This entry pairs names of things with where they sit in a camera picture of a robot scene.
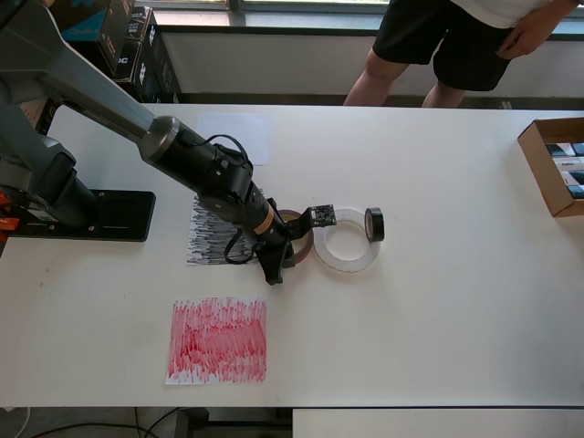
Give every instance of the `red ink marks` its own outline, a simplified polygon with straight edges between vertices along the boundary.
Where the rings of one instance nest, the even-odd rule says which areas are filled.
[[[167,383],[265,378],[265,301],[206,298],[174,303]]]

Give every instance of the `open cardboard box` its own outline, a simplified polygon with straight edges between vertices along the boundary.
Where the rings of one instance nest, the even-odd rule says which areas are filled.
[[[584,118],[534,120],[518,140],[551,214],[584,214],[584,199],[572,197],[546,147],[546,143],[584,142]]]

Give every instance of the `tape roll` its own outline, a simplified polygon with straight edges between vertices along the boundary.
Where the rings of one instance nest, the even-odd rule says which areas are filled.
[[[365,231],[365,214],[350,208],[341,208],[335,210],[337,223],[352,222],[357,224]],[[314,230],[314,249],[318,258],[333,269],[341,272],[359,272],[367,269],[375,261],[380,253],[379,242],[370,243],[367,251],[361,256],[354,259],[342,259],[332,254],[327,246],[327,236],[330,227],[317,228]]]
[[[381,242],[385,238],[381,209],[372,207],[365,210],[365,234],[370,242]]]
[[[282,219],[284,219],[284,222],[288,222],[292,219],[298,219],[298,217],[302,215],[302,213],[295,212],[294,210],[278,210],[278,212],[280,213],[280,216],[282,216]],[[304,243],[304,246],[302,246],[302,248],[297,253],[294,253],[294,262],[296,265],[307,258],[308,254],[310,254],[310,250],[314,244],[314,232],[312,229],[308,231],[306,237],[307,239]]]

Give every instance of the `cable on floor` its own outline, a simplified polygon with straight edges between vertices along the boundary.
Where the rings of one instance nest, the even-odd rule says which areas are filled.
[[[50,435],[52,433],[67,431],[69,429],[77,429],[78,427],[91,427],[91,426],[96,426],[96,427],[115,427],[115,428],[120,428],[120,429],[136,429],[137,431],[146,432],[146,434],[144,435],[144,437],[150,435],[152,438],[160,438],[160,436],[156,435],[154,432],[147,431],[143,427],[134,426],[133,424],[117,424],[117,423],[114,423],[114,422],[79,422],[77,424],[70,424],[69,426],[57,427],[56,429],[51,429],[50,431],[44,431],[44,432],[41,432],[41,433],[37,433],[36,435],[31,436],[30,438],[40,438],[41,436],[47,436],[47,435]]]
[[[134,406],[134,421],[136,422],[136,433],[138,434],[138,438],[142,438],[140,434],[140,423],[138,422],[138,408]]]
[[[18,433],[15,435],[15,438],[18,438],[20,435],[22,435],[22,432],[25,431],[26,427],[28,426],[28,421],[30,420],[30,408],[26,408],[26,419],[24,424],[22,425],[22,427],[20,428],[20,431],[18,431]]]
[[[172,415],[173,413],[177,412],[179,409],[181,408],[174,408],[169,410],[168,412],[166,412],[161,418],[159,418],[158,420],[156,420],[152,426],[150,426],[148,428],[148,431],[146,431],[146,434],[144,435],[144,438],[148,438],[148,435],[154,436],[154,434],[152,433],[152,429],[154,429],[154,427],[156,427],[156,425],[161,422],[162,420],[164,420],[166,417],[168,417],[169,415]]]

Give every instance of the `black box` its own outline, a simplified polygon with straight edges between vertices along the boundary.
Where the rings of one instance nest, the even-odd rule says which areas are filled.
[[[134,0],[57,0],[50,12],[63,39],[111,77],[133,6]]]
[[[157,103],[160,99],[156,75],[138,41],[127,40],[124,44],[113,80],[138,102]]]
[[[181,92],[181,87],[174,74],[171,59],[168,56],[162,34],[159,32],[154,13],[150,7],[134,7],[126,38],[143,44],[146,56],[154,68],[156,78],[162,89],[162,102],[178,103],[176,95]]]

